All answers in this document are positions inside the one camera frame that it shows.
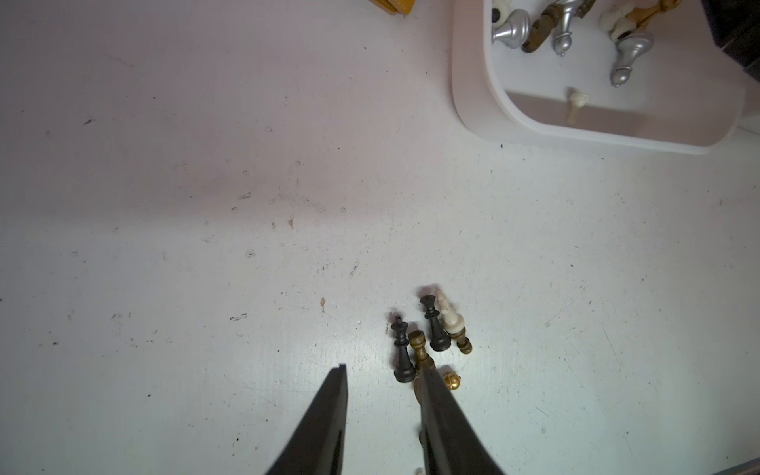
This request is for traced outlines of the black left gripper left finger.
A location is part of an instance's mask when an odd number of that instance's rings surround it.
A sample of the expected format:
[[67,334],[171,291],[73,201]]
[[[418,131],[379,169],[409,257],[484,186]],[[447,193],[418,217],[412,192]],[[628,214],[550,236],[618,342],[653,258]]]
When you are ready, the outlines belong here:
[[267,474],[340,475],[348,413],[346,366],[333,368]]

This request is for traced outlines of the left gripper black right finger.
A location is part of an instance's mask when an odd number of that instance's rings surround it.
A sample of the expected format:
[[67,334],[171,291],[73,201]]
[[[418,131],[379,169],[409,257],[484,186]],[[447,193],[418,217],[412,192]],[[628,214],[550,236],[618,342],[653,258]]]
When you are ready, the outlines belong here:
[[435,368],[420,377],[421,444],[427,474],[504,474]]

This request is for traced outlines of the gold silver chess piece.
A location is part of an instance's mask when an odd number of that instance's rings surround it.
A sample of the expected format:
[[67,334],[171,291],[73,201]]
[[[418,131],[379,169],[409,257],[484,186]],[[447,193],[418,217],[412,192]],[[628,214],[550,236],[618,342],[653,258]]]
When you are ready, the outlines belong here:
[[644,31],[653,18],[674,10],[681,3],[681,0],[659,0],[653,6],[642,8],[629,2],[604,12],[599,26],[615,42],[635,31]]

